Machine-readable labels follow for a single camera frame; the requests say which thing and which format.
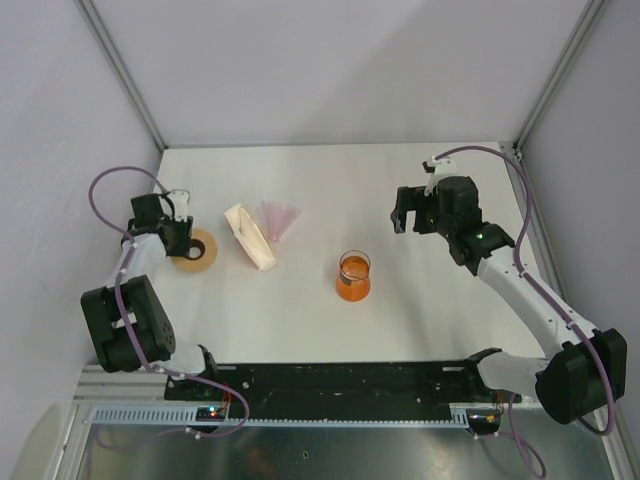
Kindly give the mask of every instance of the metal floor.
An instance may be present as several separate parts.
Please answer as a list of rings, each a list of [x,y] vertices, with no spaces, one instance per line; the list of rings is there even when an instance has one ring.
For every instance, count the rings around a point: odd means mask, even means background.
[[[548,478],[613,479],[598,437],[577,425],[558,425],[541,411],[515,414],[522,436],[544,459]],[[103,426],[100,438],[126,445],[165,428]],[[508,428],[505,415],[501,430]],[[247,427],[230,437],[200,441],[177,433],[126,452],[88,445],[82,480],[533,478],[511,440],[475,441],[464,430]]]

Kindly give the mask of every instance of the white foam block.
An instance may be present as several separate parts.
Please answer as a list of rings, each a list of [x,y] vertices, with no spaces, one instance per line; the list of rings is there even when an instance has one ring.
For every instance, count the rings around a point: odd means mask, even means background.
[[[271,246],[247,209],[238,203],[224,212],[224,216],[229,222],[233,236],[240,242],[258,270],[266,272],[275,267],[277,262]]]

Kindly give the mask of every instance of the white wall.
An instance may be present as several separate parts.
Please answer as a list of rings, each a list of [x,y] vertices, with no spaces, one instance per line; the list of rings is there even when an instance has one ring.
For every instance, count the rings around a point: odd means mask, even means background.
[[[96,0],[165,143],[515,138],[587,0]]]
[[[627,339],[625,418],[640,446],[640,2],[614,0],[524,161],[568,295]]]
[[[55,430],[93,356],[79,299],[113,268],[118,236],[93,218],[87,187],[106,167],[155,168],[158,152],[71,0],[2,2],[0,65],[0,478],[8,478],[33,426],[60,403],[47,423]],[[148,186],[124,174],[100,203],[123,222],[130,196]],[[42,435],[31,439],[40,456]]]

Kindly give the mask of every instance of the white cable holder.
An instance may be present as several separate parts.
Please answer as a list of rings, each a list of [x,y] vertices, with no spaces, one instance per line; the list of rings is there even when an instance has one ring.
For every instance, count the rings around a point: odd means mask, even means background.
[[[189,199],[191,194],[188,190],[173,189],[167,194],[167,199],[173,203],[174,220],[186,222],[189,216]]]
[[[436,157],[433,156],[428,159],[425,164],[429,168],[435,168],[435,171],[431,174],[429,183],[427,183],[427,186],[424,189],[425,196],[431,195],[431,193],[438,186],[438,183],[441,180],[444,180],[447,177],[458,175],[458,165],[449,157],[436,160]]]

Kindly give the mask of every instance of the orange liquid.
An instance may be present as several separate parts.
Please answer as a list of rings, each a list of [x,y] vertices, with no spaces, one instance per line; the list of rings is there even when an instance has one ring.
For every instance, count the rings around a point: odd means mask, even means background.
[[[347,257],[340,265],[340,274],[336,280],[338,295],[349,302],[357,302],[369,295],[369,265],[360,257]]]

